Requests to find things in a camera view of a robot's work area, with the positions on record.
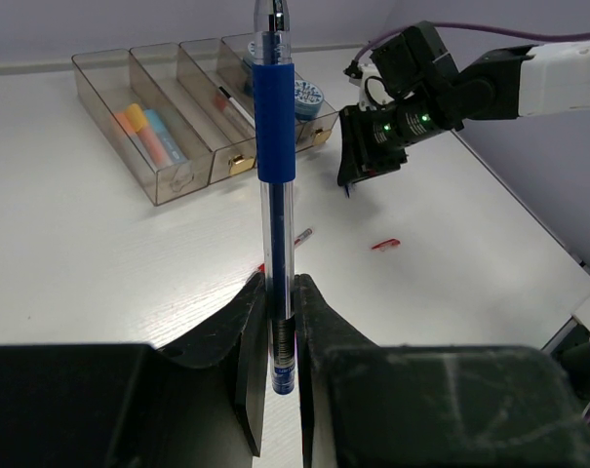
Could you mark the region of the orange highlighter pen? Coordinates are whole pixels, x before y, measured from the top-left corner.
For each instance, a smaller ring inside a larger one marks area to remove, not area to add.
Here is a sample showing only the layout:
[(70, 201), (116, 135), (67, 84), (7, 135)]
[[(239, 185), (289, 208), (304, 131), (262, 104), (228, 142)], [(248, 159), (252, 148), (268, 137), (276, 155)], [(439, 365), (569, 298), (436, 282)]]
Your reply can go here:
[(136, 150), (138, 154), (142, 155), (143, 145), (126, 115), (123, 112), (115, 112), (111, 120), (113, 121), (113, 132), (120, 147), (125, 152)]

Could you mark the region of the black capped white marker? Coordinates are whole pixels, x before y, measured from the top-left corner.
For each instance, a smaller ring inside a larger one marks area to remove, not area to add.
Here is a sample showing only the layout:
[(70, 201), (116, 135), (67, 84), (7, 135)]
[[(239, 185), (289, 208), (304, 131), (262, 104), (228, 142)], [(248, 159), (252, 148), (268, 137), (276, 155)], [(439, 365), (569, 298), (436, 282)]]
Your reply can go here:
[(244, 117), (252, 129), (256, 128), (255, 120), (251, 114), (243, 107), (243, 105), (233, 97), (225, 88), (219, 86), (218, 89), (225, 96), (225, 98), (233, 105), (233, 107)]

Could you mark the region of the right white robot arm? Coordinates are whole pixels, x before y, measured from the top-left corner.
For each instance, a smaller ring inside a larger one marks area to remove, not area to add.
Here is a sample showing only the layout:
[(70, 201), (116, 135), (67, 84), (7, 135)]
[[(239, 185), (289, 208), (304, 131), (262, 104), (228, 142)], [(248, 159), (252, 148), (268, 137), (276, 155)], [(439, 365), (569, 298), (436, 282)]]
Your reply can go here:
[(360, 101), (339, 112), (344, 189), (395, 172), (408, 147), (467, 120), (502, 121), (590, 110), (590, 32), (544, 35), (451, 22), (461, 28), (522, 38), (525, 45), (488, 51), (457, 68), (439, 35), (440, 22), (421, 21), (385, 33), (362, 48), (345, 75)]

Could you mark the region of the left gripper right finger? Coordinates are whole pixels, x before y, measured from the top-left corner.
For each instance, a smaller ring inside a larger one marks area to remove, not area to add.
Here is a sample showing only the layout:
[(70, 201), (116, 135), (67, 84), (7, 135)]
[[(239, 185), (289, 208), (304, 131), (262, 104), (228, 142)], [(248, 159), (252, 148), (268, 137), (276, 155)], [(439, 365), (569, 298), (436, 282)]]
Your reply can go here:
[(334, 467), (331, 360), (336, 353), (375, 344), (331, 308), (308, 274), (295, 277), (294, 307), (302, 461), (305, 467)]

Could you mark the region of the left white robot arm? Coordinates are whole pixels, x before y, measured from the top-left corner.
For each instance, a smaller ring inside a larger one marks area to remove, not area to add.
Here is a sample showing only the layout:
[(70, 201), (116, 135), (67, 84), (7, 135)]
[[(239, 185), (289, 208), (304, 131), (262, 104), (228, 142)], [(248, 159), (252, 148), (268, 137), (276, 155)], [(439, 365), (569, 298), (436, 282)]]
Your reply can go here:
[[(154, 467), (248, 467), (259, 454), (262, 279), (165, 345)], [(525, 346), (380, 346), (306, 274), (295, 351), (307, 467), (590, 467), (590, 338)]]

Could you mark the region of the red capped white marker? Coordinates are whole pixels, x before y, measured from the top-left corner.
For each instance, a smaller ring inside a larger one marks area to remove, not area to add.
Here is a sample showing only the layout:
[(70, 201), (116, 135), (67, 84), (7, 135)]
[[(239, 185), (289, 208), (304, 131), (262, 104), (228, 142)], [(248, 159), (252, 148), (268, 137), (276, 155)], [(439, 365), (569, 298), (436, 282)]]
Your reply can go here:
[(228, 120), (228, 122), (244, 137), (254, 137), (256, 130), (252, 129), (244, 117), (221, 94), (214, 97), (216, 109)]

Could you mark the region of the blue highlighter pen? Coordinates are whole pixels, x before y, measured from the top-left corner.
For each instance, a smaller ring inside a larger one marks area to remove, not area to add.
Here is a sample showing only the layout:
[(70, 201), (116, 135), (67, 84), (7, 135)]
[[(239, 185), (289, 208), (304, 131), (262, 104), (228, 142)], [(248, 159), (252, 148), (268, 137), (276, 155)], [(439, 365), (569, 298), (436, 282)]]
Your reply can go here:
[(154, 109), (145, 109), (144, 114), (156, 136), (160, 139), (174, 165), (184, 163), (187, 158), (181, 151), (176, 140)]

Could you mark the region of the blue gel pen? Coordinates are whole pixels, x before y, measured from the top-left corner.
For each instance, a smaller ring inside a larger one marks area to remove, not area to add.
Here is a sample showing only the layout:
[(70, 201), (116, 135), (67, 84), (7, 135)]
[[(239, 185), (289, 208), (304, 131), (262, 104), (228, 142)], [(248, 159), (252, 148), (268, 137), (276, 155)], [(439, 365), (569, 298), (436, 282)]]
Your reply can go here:
[(295, 68), (285, 1), (255, 2), (252, 68), (272, 388), (295, 387)]

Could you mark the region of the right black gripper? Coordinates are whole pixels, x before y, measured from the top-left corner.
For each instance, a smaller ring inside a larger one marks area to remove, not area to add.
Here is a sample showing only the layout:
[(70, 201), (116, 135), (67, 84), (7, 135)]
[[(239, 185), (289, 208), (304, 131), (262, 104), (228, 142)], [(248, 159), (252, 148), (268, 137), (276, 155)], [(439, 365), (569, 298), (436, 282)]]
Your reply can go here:
[(345, 106), (339, 111), (339, 186), (395, 171), (407, 161), (406, 148), (434, 134), (434, 106), (408, 97), (386, 105)]

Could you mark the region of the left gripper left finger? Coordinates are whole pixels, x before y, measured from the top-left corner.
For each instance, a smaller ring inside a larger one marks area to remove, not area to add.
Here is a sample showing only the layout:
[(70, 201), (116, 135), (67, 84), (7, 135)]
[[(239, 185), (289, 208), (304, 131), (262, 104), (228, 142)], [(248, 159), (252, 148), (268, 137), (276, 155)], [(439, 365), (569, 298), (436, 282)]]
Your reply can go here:
[(267, 380), (264, 275), (220, 310), (161, 347), (167, 456), (258, 456)]

